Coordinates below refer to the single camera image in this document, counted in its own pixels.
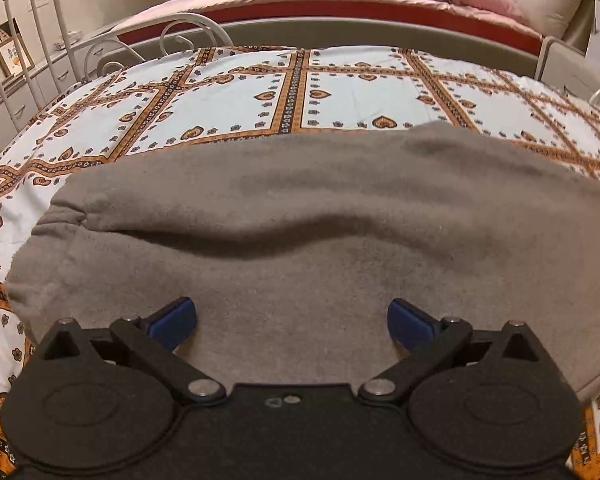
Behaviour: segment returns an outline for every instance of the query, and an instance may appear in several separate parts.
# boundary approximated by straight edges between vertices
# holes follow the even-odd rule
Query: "wall socket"
[[[48,5],[49,0],[35,0],[36,1],[36,8],[39,9],[40,7],[44,7],[45,5]],[[29,12],[31,12],[31,0],[27,0],[27,10]]]

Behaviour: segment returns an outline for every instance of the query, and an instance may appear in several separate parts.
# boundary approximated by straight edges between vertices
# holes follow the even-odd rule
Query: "white metal headboard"
[[[29,68],[27,67],[27,62],[26,62],[27,58],[26,58],[26,56],[24,56],[22,45],[16,34],[13,15],[11,13],[10,2],[9,2],[9,0],[2,0],[2,1],[4,1],[4,10],[7,14],[11,37],[13,38],[13,42],[16,47],[18,57],[19,57],[19,59],[25,60],[25,62],[21,63],[21,65],[20,65],[22,67],[22,73],[24,74],[24,78],[26,79],[27,85],[29,86],[29,90],[30,90],[31,94],[33,95],[33,99],[36,103],[36,107],[38,108],[38,111],[43,110],[47,103],[44,103],[41,101],[39,92],[37,92],[34,89],[35,88],[34,82],[31,78]],[[144,27],[149,27],[151,25],[157,25],[159,23],[168,22],[168,25],[166,25],[166,27],[164,27],[164,29],[162,30],[162,34],[160,35],[160,50],[164,56],[167,55],[167,51],[164,48],[165,34],[171,27],[173,27],[174,25],[177,25],[179,23],[191,23],[192,25],[197,25],[197,26],[201,27],[207,33],[207,35],[211,38],[212,44],[214,46],[218,46],[218,42],[216,41],[215,35],[218,36],[218,38],[221,40],[222,46],[232,46],[234,44],[232,39],[224,31],[224,29],[222,27],[220,27],[220,25],[218,25],[213,20],[210,20],[206,16],[202,16],[200,14],[194,14],[191,12],[180,12],[180,13],[176,13],[176,14],[171,14],[169,16],[163,16],[161,18],[155,18],[154,20],[148,20],[147,22],[138,23],[136,25],[132,25],[130,27],[125,27],[120,30],[106,32],[104,34],[96,36],[95,38],[91,38],[88,41],[80,42],[79,43],[80,48],[85,48],[85,47],[91,45],[87,52],[87,55],[84,59],[84,65],[82,67],[82,70],[80,70],[80,67],[78,67],[78,63],[75,59],[75,54],[74,54],[75,46],[70,46],[71,42],[69,40],[69,33],[66,28],[66,23],[64,21],[64,15],[62,14],[60,0],[52,0],[52,1],[54,4],[54,9],[56,10],[56,17],[58,18],[58,25],[60,28],[60,33],[62,35],[62,40],[64,41],[64,44],[66,46],[67,56],[69,57],[71,69],[74,72],[76,81],[83,81],[83,82],[88,81],[88,72],[87,72],[88,60],[90,58],[92,51],[95,49],[95,47],[101,43],[112,43],[113,42],[115,44],[118,44],[120,47],[124,48],[125,50],[128,50],[139,62],[145,62],[146,60],[144,59],[144,57],[142,57],[135,50],[133,50],[133,48],[131,46],[129,46],[125,43],[122,43],[122,41],[120,41],[118,39],[118,35],[124,34],[126,32],[131,32],[133,30],[137,30],[138,28],[144,28]],[[54,84],[56,85],[56,89],[58,90],[58,94],[60,94],[60,93],[62,93],[62,87],[60,85],[60,80],[58,78],[58,75],[56,74],[56,70],[54,69],[54,64],[51,59],[51,56],[49,55],[49,50],[48,50],[48,47],[46,46],[44,34],[42,33],[42,28],[40,26],[40,17],[38,15],[38,8],[36,7],[36,1],[30,0],[30,2],[31,2],[31,11],[33,13],[33,19],[34,19],[34,22],[36,25],[36,31],[38,33],[38,39],[40,40],[40,45],[42,46],[42,52],[45,54],[47,66],[48,66],[51,76],[53,78]],[[189,40],[187,40],[186,38],[183,38],[182,36],[176,36],[176,39],[179,42],[186,44],[188,48],[191,48],[191,49],[195,48],[194,45]],[[123,68],[123,66],[118,62],[109,62],[105,65],[104,68],[105,69],[106,68]],[[5,92],[4,85],[2,84],[1,79],[0,79],[0,95],[2,97],[2,101],[4,102],[5,107],[7,108],[7,111],[9,113],[9,117],[11,118],[11,121],[13,122],[14,126],[16,126],[16,129],[18,129],[17,117],[16,117],[18,112],[16,110],[14,110],[13,105],[9,102],[7,93]]]

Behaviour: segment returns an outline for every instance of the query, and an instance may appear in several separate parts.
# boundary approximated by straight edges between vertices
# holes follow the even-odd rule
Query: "wooden picture frame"
[[[20,47],[27,60],[27,69],[30,70],[33,68],[33,60],[27,50],[27,46],[22,41],[22,36],[17,35],[18,41],[20,42]],[[4,76],[9,78],[11,76],[17,76],[22,73],[22,66],[20,64],[20,60],[18,59],[18,53],[16,51],[15,40],[13,38],[9,38],[8,40],[4,40],[0,43],[0,67],[4,72]]]

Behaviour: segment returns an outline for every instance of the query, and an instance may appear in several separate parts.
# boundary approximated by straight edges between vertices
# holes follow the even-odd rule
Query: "pink mattress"
[[[170,0],[130,17],[113,30],[122,30],[177,12],[197,12],[219,23],[289,15],[387,19],[450,28],[534,54],[538,53],[542,41],[541,34],[511,18],[487,10],[433,0]],[[147,27],[144,37],[137,32],[126,38],[125,34],[121,34],[121,40],[127,43],[146,40],[159,36],[161,29],[157,34],[156,30],[155,27]]]

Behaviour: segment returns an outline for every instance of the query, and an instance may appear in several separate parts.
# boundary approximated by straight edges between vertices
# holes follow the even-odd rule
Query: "bed sheet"
[[[539,32],[512,18],[488,10],[435,0],[170,0],[131,16],[117,24],[113,30],[133,25],[136,30],[119,36],[127,44],[157,38],[167,23],[142,28],[139,25],[176,12],[197,12],[217,23],[294,16],[391,20],[463,32],[525,50],[536,56],[542,45],[542,35]],[[175,26],[171,31],[187,28],[190,26]]]
[[[422,52],[204,48],[78,86],[0,154],[0,407],[34,351],[10,311],[4,279],[69,174],[185,144],[334,130],[380,136],[436,120],[513,142],[600,181],[600,109],[528,78]],[[597,480],[600,408],[587,409],[572,460]],[[0,478],[13,468],[0,430]]]

